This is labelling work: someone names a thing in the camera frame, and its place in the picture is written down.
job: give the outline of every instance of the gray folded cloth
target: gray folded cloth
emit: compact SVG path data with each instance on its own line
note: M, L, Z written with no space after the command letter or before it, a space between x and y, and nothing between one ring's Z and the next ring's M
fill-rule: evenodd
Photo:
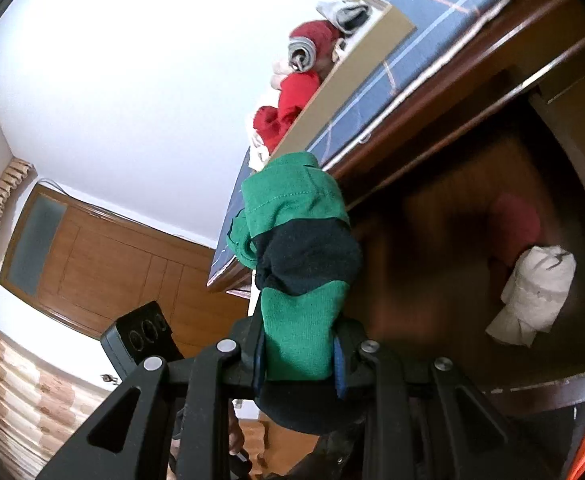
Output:
M317 48L308 38L297 36L288 42L288 63L295 72L308 72L317 60Z
M352 0L319 2L317 12L349 36L370 18L371 6L365 2L354 2Z

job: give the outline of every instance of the person's hand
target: person's hand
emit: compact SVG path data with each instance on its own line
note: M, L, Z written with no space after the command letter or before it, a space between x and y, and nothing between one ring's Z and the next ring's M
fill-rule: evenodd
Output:
M179 439L173 439L170 442L170 452L172 456L175 458L179 452ZM237 419L237 415L235 415L235 408L232 405L232 401L228 401L228 452L231 455L236 455L241 448L244 447L244 432L241 431L241 427L239 425L239 419Z
M241 431L239 420L235 415L235 409L232 401L228 402L228 452L236 455L244 447L244 432Z

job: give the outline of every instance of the white towel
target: white towel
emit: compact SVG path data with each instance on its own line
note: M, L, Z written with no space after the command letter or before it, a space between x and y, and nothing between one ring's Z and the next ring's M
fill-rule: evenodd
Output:
M535 246L522 253L501 293L506 306L486 332L498 341L530 347L537 332L551 330L576 266L575 256L559 246Z

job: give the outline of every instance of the red cloth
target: red cloth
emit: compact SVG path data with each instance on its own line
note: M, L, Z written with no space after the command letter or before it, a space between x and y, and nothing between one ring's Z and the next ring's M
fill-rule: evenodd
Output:
M502 193L490 205L488 218L490 254L507 267L539 241L541 222L537 210L523 198Z
M317 59L332 56L335 41L341 38L341 32L327 20L301 23L290 33L290 38L308 38L315 44Z
M320 84L319 75L314 70L294 72L282 81L279 108L262 106L256 111L253 128L269 153L274 152Z

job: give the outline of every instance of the white ceiling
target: white ceiling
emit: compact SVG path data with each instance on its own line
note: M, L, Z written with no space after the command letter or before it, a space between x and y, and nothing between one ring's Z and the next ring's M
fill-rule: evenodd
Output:
M15 0L0 124L39 175L214 245L244 118L318 0Z

